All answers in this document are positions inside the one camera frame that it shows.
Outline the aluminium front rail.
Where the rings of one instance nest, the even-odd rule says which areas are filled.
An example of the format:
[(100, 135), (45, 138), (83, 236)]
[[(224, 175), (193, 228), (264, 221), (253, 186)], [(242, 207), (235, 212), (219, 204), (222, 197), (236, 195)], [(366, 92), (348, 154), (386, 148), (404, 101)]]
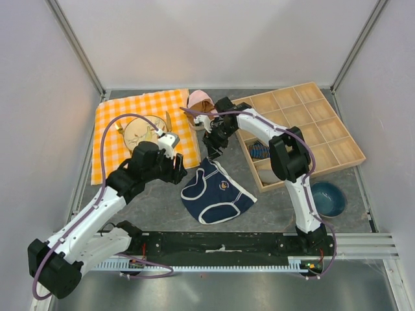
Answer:
[[(56, 252), (61, 254), (65, 259), (73, 257), (77, 262), (87, 262), (92, 259), (97, 259), (102, 262), (118, 252), (125, 252), (136, 235), (148, 232), (140, 230), (128, 232), (120, 227), (116, 227), (102, 236), (92, 235), (86, 239), (81, 239), (77, 236), (67, 238), (64, 245), (60, 246)], [(332, 238), (334, 241), (333, 254), (336, 254), (338, 257), (359, 259), (369, 257), (395, 257), (397, 255), (394, 241), (388, 234), (338, 234)], [(316, 257), (294, 258), (317, 259)]]

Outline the aluminium frame post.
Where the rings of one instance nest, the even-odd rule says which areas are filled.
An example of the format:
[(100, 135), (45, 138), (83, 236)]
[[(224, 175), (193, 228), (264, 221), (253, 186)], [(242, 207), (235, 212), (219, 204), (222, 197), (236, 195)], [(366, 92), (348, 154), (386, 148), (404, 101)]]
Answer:
[(61, 7), (59, 1), (57, 0), (46, 0), (47, 6), (50, 8), (51, 12), (57, 23), (59, 24), (62, 32), (66, 36), (70, 46), (75, 52), (81, 66), (84, 68), (85, 72), (88, 74), (89, 79), (94, 85), (95, 89), (98, 91), (101, 99), (104, 99), (106, 96), (106, 90), (100, 81), (96, 71), (94, 70), (84, 48), (82, 47), (81, 42), (77, 38), (75, 31), (73, 30), (63, 8)]
[(346, 59), (344, 60), (339, 72), (337, 73), (332, 85), (330, 86), (331, 94), (335, 96), (335, 93), (339, 89), (341, 83), (345, 79), (347, 73), (351, 69), (355, 59), (358, 57), (360, 51), (364, 47), (367, 39), (369, 38), (372, 30), (375, 28), (379, 18), (381, 17), (384, 9), (388, 5), (389, 0), (378, 0), (375, 3), (372, 11), (370, 12), (366, 22), (364, 23), (357, 39), (352, 45)]

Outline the gold fork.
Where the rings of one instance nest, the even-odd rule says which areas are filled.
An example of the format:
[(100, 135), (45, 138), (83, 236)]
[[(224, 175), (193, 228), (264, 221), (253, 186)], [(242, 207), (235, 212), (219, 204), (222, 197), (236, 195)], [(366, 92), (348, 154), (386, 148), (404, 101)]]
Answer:
[(121, 135), (124, 135), (124, 128), (122, 127), (120, 122), (116, 122), (115, 123), (115, 129), (117, 130), (117, 132)]

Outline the navy striped rolled underwear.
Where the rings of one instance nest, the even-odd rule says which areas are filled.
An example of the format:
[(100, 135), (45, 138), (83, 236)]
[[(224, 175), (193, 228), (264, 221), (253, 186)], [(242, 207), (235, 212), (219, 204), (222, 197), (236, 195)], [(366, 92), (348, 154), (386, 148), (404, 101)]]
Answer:
[(252, 159), (266, 159), (270, 157), (269, 147), (262, 144), (260, 141), (256, 141), (249, 145), (247, 149)]

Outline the yellow checkered cloth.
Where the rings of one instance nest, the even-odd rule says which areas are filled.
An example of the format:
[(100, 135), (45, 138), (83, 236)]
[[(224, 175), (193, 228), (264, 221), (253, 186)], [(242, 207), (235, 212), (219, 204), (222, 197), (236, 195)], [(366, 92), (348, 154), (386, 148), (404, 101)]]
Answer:
[[(180, 138), (175, 152), (184, 156), (185, 168), (197, 167), (201, 158), (196, 132), (191, 129), (187, 117), (180, 109), (180, 107), (186, 107), (188, 96), (188, 89), (175, 89), (117, 98), (100, 103), (95, 111), (90, 184), (100, 185), (102, 183), (100, 147), (104, 129), (112, 119), (125, 113), (135, 113), (145, 117), (157, 116), (164, 119), (167, 111), (171, 117), (172, 131)], [(106, 177), (129, 157), (130, 152), (124, 144), (123, 136), (113, 124), (108, 130), (104, 142)]]

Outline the gold knife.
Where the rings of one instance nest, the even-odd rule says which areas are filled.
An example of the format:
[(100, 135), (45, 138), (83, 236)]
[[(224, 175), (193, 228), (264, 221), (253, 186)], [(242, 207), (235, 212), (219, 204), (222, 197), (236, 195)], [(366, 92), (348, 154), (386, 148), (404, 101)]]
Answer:
[(165, 116), (166, 116), (167, 130), (169, 132), (171, 132), (172, 131), (172, 122), (171, 122), (171, 116), (169, 115), (168, 111), (165, 112)]

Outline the navy blue white-trimmed underwear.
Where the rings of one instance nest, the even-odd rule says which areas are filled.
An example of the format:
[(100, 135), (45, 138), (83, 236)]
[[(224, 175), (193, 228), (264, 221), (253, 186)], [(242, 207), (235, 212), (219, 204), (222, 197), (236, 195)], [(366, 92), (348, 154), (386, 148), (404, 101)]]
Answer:
[(205, 158), (182, 189), (190, 215), (203, 225), (220, 224), (245, 213), (257, 198), (240, 186), (217, 161)]

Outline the cream underwear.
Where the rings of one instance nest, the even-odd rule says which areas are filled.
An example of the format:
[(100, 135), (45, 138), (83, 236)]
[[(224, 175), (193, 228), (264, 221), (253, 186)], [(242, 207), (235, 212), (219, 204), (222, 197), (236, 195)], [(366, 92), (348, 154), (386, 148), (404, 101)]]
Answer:
[(190, 122), (190, 126), (194, 131), (204, 130), (204, 123), (198, 122), (196, 119)]

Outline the grey rolled underwear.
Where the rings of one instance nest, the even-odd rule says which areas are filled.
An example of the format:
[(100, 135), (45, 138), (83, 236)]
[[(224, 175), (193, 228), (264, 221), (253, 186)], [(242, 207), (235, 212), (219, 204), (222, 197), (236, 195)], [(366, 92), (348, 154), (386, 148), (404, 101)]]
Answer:
[(281, 182), (272, 170), (258, 170), (257, 173), (263, 184), (275, 184)]

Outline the blue ceramic bowl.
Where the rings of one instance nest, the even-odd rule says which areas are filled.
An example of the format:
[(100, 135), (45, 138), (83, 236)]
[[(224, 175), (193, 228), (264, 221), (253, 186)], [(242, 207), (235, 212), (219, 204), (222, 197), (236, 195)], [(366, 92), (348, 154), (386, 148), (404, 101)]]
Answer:
[(346, 197), (336, 185), (319, 181), (311, 186), (311, 191), (319, 215), (334, 218), (345, 211)]

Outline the brown underwear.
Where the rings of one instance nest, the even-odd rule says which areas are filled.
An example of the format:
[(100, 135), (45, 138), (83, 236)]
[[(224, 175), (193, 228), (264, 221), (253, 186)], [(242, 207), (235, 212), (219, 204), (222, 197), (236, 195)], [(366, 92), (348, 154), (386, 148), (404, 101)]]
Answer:
[[(190, 100), (188, 100), (187, 108), (198, 112), (212, 112), (215, 109), (214, 104), (209, 100), (203, 100), (200, 102), (191, 102)], [(191, 126), (195, 126), (195, 116), (186, 111), (184, 112), (184, 114), (187, 117), (187, 120), (189, 121)]]

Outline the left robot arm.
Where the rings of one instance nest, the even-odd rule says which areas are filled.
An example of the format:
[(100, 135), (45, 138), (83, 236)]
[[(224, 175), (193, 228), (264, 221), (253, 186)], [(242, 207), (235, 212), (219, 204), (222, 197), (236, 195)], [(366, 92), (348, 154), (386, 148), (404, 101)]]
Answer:
[(115, 226), (108, 236), (95, 233), (138, 194), (159, 179), (178, 184), (187, 172), (182, 154), (174, 149), (179, 137), (162, 135), (156, 143), (141, 141), (129, 159), (110, 173), (97, 195), (65, 227), (47, 241), (33, 240), (28, 247), (32, 294), (37, 300), (67, 297), (83, 276), (113, 255), (135, 255), (142, 248), (137, 228), (129, 223)]

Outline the wooden compartment tray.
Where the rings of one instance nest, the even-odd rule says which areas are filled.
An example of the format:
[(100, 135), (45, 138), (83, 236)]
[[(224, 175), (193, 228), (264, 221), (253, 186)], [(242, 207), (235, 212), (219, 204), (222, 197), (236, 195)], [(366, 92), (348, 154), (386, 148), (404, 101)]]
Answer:
[(235, 104), (246, 102), (262, 116), (288, 128), (297, 126), (316, 158), (314, 182), (328, 181), (344, 194), (359, 195), (355, 168), (366, 157), (331, 105), (331, 99), (314, 82), (270, 90), (230, 90)]

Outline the aluminium frame post left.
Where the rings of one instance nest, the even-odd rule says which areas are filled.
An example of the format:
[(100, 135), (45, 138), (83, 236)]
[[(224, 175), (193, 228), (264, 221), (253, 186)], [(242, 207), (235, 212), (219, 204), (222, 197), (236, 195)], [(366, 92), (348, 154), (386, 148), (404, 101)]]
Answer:
[(89, 79), (94, 85), (95, 89), (98, 91), (101, 99), (104, 99), (106, 96), (106, 90), (100, 81), (96, 71), (94, 70), (84, 48), (82, 47), (81, 42), (77, 38), (75, 31), (73, 30), (63, 8), (61, 7), (59, 1), (57, 0), (46, 0), (47, 6), (50, 8), (51, 12), (57, 23), (59, 24), (62, 32), (66, 36), (70, 46), (75, 52), (81, 66), (84, 68), (85, 72), (88, 74)]

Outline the bird-painted ceramic plate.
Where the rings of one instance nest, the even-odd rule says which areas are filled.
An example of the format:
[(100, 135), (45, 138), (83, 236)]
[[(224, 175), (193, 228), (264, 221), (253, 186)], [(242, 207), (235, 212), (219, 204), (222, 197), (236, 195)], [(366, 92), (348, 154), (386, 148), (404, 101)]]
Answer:
[[(157, 128), (167, 132), (165, 119), (155, 115), (147, 115), (145, 118), (153, 123)], [(130, 152), (133, 152), (134, 148), (141, 141), (157, 143), (158, 135), (156, 130), (147, 121), (136, 118), (127, 124), (126, 128), (124, 129), (123, 139), (127, 149)]]

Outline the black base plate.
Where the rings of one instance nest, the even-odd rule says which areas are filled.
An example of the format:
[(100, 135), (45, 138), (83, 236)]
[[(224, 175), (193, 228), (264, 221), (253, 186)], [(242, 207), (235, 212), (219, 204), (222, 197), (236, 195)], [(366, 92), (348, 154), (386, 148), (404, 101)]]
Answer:
[(312, 242), (283, 233), (141, 233), (124, 252), (166, 266), (202, 264), (285, 264), (289, 257), (328, 258), (331, 236)]

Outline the pink underwear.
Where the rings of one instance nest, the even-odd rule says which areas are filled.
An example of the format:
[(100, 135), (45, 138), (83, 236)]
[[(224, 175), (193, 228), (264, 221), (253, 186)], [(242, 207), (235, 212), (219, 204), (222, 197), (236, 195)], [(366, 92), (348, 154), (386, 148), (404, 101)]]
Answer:
[[(202, 91), (202, 90), (193, 91), (189, 95), (188, 100), (190, 100), (191, 102), (200, 102), (200, 101), (203, 101), (203, 100), (209, 100), (209, 101), (211, 101), (214, 104), (214, 102), (211, 99), (211, 97), (207, 93), (205, 93), (204, 91)], [(217, 112), (216, 109), (214, 109), (212, 112), (204, 112), (204, 113), (216, 113), (216, 112)]]

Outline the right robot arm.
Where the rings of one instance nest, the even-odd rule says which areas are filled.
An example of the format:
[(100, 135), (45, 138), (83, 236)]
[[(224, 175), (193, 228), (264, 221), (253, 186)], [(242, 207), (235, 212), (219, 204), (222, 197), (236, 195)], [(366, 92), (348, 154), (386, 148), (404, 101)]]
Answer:
[(278, 125), (251, 105), (245, 102), (235, 105), (228, 97), (220, 99), (215, 109), (216, 112), (197, 113), (194, 117), (195, 123), (205, 129), (203, 142), (209, 158), (221, 156), (229, 137), (238, 130), (249, 132), (265, 143), (272, 172), (284, 182), (294, 207), (298, 250), (312, 255), (320, 248), (327, 231), (318, 216), (310, 186), (316, 160), (301, 130)]

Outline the aluminium frame post right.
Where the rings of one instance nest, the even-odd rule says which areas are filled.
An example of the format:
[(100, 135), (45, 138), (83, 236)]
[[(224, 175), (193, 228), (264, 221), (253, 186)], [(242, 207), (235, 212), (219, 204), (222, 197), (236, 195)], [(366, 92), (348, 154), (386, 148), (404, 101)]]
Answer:
[(358, 57), (360, 51), (364, 47), (367, 39), (369, 38), (372, 30), (375, 28), (379, 18), (381, 17), (384, 9), (388, 5), (389, 0), (378, 0), (375, 3), (372, 11), (370, 12), (366, 22), (364, 23), (357, 39), (352, 45), (346, 59), (344, 60), (339, 72), (337, 73), (332, 85), (330, 86), (331, 94), (335, 96), (335, 93), (339, 89), (341, 83), (345, 79), (347, 73), (351, 69), (355, 59)]

